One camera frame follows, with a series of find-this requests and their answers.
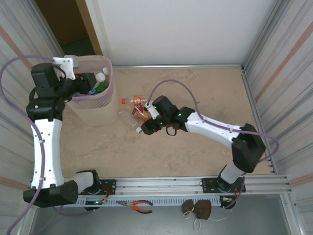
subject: speckled floor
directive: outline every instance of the speckled floor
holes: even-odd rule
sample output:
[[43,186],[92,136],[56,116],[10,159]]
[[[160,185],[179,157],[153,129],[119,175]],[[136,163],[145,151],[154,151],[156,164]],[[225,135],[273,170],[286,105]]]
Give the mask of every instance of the speckled floor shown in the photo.
[[[114,71],[119,98],[150,94],[165,79],[185,83],[195,94],[201,113],[235,125],[255,125],[238,69],[124,70]],[[178,108],[194,107],[178,84],[163,84],[154,97],[166,95]],[[61,132],[61,166],[64,177],[79,170],[96,169],[100,177],[166,177],[217,175],[232,160],[231,150],[194,133],[165,130],[138,135],[118,120],[111,126],[88,127],[67,107]],[[254,174],[269,174],[263,162]]]

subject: corrugated metal wall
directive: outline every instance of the corrugated metal wall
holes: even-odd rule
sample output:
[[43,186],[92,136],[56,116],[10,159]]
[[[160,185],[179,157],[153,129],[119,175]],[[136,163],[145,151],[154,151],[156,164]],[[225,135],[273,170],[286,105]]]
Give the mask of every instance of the corrugated metal wall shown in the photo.
[[[0,3],[0,64],[20,55],[52,57],[60,54],[48,44],[48,34],[28,1]],[[30,70],[40,60],[17,61],[3,74],[9,100],[25,110],[34,87]],[[29,124],[0,97],[0,234],[5,234],[24,207],[22,192],[30,185],[34,167],[33,137]]]
[[276,168],[287,174],[309,234],[313,234],[312,32],[313,0],[290,0],[246,66],[264,129],[281,143],[273,159]]

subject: crushed plastic bottle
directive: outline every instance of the crushed plastic bottle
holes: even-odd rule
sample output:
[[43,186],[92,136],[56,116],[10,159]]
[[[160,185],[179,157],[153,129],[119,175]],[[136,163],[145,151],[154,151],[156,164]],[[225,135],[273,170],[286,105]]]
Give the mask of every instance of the crushed plastic bottle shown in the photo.
[[119,111],[119,117],[125,122],[125,124],[132,130],[135,130],[137,133],[141,133],[141,123],[139,119],[134,117],[131,113],[126,110]]

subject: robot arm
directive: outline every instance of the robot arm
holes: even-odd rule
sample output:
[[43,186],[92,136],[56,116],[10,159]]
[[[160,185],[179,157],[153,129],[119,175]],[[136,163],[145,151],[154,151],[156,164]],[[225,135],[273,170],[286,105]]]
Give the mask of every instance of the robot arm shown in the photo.
[[[232,184],[245,173],[252,173],[265,151],[265,146],[259,136],[226,131],[208,125],[200,119],[195,110],[182,107],[180,110],[165,96],[158,97],[145,107],[151,118],[142,124],[141,129],[151,135],[163,127],[173,127],[177,130],[198,133],[214,139],[232,149],[233,161],[225,166],[218,176],[218,187],[228,191]],[[255,128],[246,124],[244,127],[234,126],[204,117],[204,119],[230,129],[241,129],[256,132]]]
[[[54,58],[56,64],[42,63],[32,67],[31,75],[35,88],[26,108],[30,119],[38,127],[45,146],[45,168],[43,186],[35,201],[38,207],[50,207],[76,203],[78,194],[88,188],[98,191],[99,177],[95,170],[78,172],[67,182],[64,181],[60,163],[60,133],[65,102],[75,93],[87,94],[96,83],[93,74],[75,75],[75,57]],[[55,73],[59,69],[63,77]],[[24,201],[30,202],[38,189],[42,167],[42,153],[39,138],[32,128],[35,150],[35,167],[31,189],[24,191]]]

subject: doorway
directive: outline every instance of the doorway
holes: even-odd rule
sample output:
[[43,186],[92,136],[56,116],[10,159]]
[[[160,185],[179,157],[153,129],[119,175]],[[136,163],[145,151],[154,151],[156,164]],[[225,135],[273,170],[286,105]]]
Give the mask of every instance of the doorway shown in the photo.
[[35,2],[65,55],[102,54],[85,0]]

